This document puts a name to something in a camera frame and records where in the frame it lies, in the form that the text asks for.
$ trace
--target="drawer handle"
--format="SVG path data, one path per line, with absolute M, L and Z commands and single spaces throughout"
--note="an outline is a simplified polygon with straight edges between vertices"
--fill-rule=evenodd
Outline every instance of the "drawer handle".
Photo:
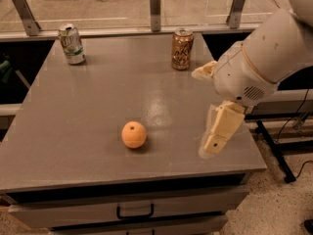
M 152 231 L 151 231 L 151 234 L 152 234 L 152 235 L 155 235 L 156 233 L 155 233 L 154 230 L 152 230 Z
M 153 216 L 154 212 L 155 212 L 155 205 L 154 204 L 150 204 L 150 212 L 148 214 L 143 214 L 143 215 L 121 215 L 120 214 L 120 207 L 117 207 L 117 209 L 116 209 L 117 218 L 120 220 L 149 218 L 149 217 Z

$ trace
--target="drawer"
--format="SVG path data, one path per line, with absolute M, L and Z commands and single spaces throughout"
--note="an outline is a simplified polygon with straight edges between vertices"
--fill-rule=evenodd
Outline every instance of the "drawer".
M 171 220 L 156 220 L 127 225 L 109 225 L 88 228 L 75 228 L 50 232 L 49 235 L 192 235 L 207 234 L 220 231 L 227 217 L 198 216 L 176 218 Z
M 248 187 L 214 187 L 129 196 L 111 196 L 75 202 L 11 206 L 9 212 L 31 228 L 129 221 L 153 217 L 235 209 Z

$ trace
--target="silver can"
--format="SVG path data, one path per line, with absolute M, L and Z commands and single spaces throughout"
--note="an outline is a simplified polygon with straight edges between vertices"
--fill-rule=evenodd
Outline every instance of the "silver can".
M 85 61 L 79 32 L 73 24 L 67 23 L 60 26 L 59 39 L 69 64 L 77 65 Z
M 172 40 L 172 67 L 185 70 L 191 63 L 191 52 L 194 43 L 194 34 L 191 30 L 177 28 Z

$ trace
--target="drawer front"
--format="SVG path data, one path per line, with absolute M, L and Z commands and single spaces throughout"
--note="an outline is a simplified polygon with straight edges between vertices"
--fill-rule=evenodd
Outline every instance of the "drawer front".
M 227 217 L 225 215 L 218 216 L 202 216 L 180 218 L 167 221 L 150 221 L 141 224 L 131 224 L 129 227 L 117 225 L 111 227 L 97 228 L 80 228 L 71 230 L 60 230 L 50 232 L 49 235 L 192 235 L 207 234 L 220 231 Z
M 123 202 L 80 206 L 16 205 L 12 206 L 9 212 L 31 228 L 60 227 L 203 212 L 225 212 L 235 209 L 247 193 L 248 188 L 242 185 L 221 187 L 207 194 L 201 191 L 201 194 L 191 196 L 188 196 L 188 193 L 186 196 L 173 192 L 154 193 L 147 200 L 129 202 L 125 198 Z

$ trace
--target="orange object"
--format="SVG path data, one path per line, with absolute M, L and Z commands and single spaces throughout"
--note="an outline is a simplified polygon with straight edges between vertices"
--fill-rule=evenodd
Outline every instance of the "orange object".
M 147 131 L 144 125 L 137 121 L 130 121 L 125 124 L 121 131 L 123 143 L 128 148 L 136 149 L 141 147 L 147 138 Z

